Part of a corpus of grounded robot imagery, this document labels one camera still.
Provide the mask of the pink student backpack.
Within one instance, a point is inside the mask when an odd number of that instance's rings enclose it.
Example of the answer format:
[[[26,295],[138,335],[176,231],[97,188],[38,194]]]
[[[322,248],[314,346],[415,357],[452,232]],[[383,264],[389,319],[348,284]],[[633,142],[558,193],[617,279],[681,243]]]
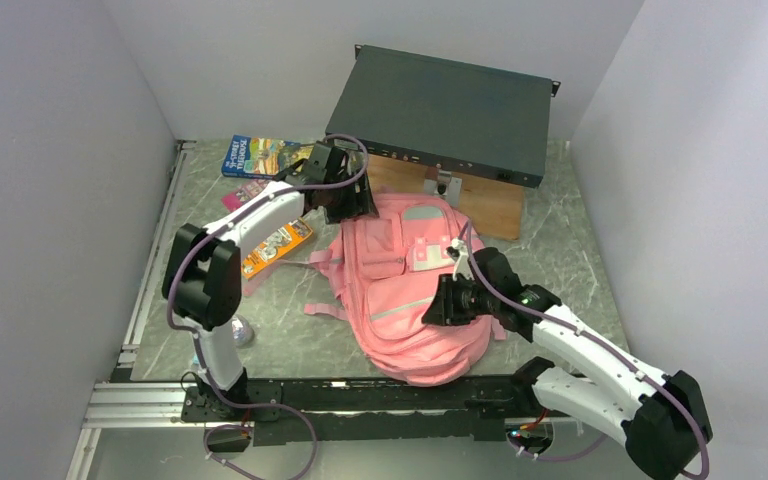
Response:
[[[428,194],[373,199],[378,216],[342,222],[326,249],[302,261],[327,278],[339,302],[309,303],[304,312],[347,322],[370,362],[393,379],[419,387],[449,383],[466,374],[492,341],[507,337],[489,315],[465,326],[422,321],[439,276],[454,269],[446,250],[468,218]]]

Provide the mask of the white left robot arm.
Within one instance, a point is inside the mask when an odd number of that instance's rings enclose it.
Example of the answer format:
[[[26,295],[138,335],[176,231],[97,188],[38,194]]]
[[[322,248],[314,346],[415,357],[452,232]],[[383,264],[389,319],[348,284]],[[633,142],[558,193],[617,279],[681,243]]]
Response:
[[[166,322],[191,336],[196,375],[211,389],[207,404],[221,419],[239,417],[250,404],[231,325],[242,299],[243,256],[312,210],[323,210],[331,222],[375,213],[369,163],[359,139],[328,135],[242,207],[204,227],[186,223],[176,231],[162,284]]]

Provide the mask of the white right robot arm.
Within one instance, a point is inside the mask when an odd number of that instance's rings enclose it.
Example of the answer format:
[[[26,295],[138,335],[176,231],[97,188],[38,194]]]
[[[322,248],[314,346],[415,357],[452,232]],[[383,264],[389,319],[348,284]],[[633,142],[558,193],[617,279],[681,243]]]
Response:
[[[713,432],[694,377],[682,370],[668,374],[619,349],[557,295],[523,284],[498,249],[472,252],[455,240],[446,253],[454,268],[440,275],[424,323],[466,326],[489,315],[579,372],[532,358],[511,377],[517,411],[534,415],[545,408],[582,421],[622,445],[652,479],[709,476]]]

